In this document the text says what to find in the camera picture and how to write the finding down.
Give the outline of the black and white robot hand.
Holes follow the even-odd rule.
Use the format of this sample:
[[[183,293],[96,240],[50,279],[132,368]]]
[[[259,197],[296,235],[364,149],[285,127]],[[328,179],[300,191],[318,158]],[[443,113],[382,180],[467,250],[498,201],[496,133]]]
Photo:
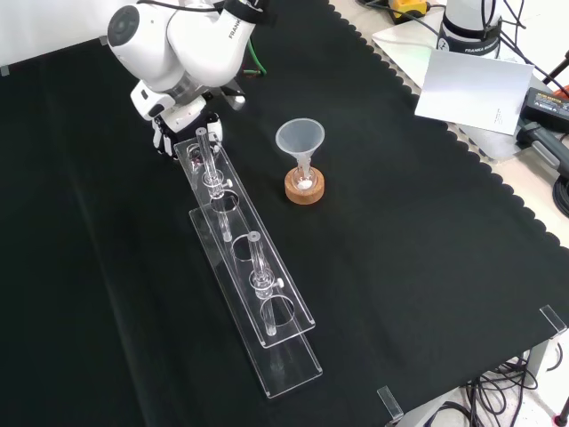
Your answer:
[[[208,132],[209,142],[221,145],[223,130],[220,117],[206,109],[212,99],[212,94],[205,92],[181,105],[169,94],[153,92],[142,80],[131,92],[137,112],[151,123],[153,146],[160,154],[173,159],[178,158],[174,146],[180,141],[179,134],[183,131],[203,127]]]

